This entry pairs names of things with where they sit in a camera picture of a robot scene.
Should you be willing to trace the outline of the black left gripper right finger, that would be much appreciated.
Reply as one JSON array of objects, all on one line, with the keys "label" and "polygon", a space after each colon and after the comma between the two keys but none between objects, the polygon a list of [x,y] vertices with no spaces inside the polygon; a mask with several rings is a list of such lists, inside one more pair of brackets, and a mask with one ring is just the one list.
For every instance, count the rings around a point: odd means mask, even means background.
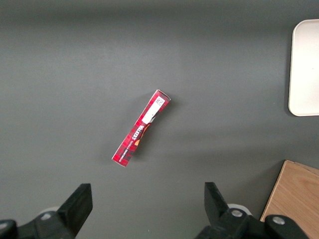
[{"label": "black left gripper right finger", "polygon": [[239,207],[229,207],[213,182],[204,185],[204,207],[210,222],[197,239],[307,239],[291,218],[268,215],[264,222]]}]

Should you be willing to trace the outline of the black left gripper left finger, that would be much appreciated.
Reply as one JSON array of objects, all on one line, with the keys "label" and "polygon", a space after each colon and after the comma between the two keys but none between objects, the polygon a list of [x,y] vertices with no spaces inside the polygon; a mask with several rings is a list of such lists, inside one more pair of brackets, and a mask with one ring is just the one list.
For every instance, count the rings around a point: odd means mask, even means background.
[{"label": "black left gripper left finger", "polygon": [[91,184],[83,183],[57,209],[46,209],[18,226],[13,219],[0,221],[2,239],[74,239],[93,209]]}]

